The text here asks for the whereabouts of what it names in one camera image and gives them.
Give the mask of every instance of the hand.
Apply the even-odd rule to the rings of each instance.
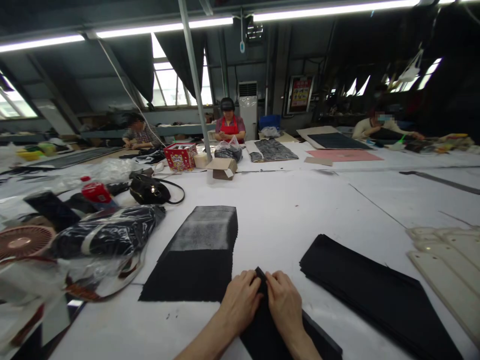
[[[233,338],[239,336],[254,319],[263,294],[258,293],[261,280],[254,270],[242,271],[228,284],[215,317],[228,324]]]
[[[372,135],[372,134],[375,134],[375,133],[378,132],[381,128],[382,128],[381,126],[372,127],[370,130],[365,131],[365,135],[370,136],[370,135]]]
[[[268,307],[276,328],[285,343],[304,332],[302,322],[302,297],[297,288],[282,271],[266,274]]]
[[[423,136],[421,133],[413,131],[411,135],[417,139],[417,140],[425,140],[425,136]]]
[[[302,297],[288,275],[281,271],[265,274],[268,307],[276,329],[294,360],[322,360],[307,334],[302,319]]]

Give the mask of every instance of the black handbag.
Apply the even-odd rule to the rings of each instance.
[[[183,197],[180,201],[170,201],[170,191],[162,183],[170,184],[179,188],[183,192]],[[184,189],[170,181],[147,177],[144,175],[136,175],[133,177],[130,184],[130,194],[142,205],[147,204],[165,204],[172,205],[180,204],[185,199]]]

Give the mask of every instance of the white shirt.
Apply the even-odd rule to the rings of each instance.
[[[384,129],[392,130],[399,134],[411,134],[410,131],[403,131],[394,120],[388,120],[383,123],[382,126]],[[367,130],[370,130],[372,125],[370,125],[370,118],[367,117],[366,119],[360,120],[356,125],[355,129],[353,130],[353,135],[351,136],[352,139],[367,139],[364,133]]]

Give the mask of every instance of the face mask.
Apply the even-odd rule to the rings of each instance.
[[[385,115],[385,114],[378,115],[377,119],[378,119],[379,122],[384,123],[384,122],[390,120],[390,115]]]

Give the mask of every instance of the poster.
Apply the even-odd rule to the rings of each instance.
[[[290,81],[290,94],[288,114],[305,113],[309,110],[312,95],[313,76],[292,76]]]

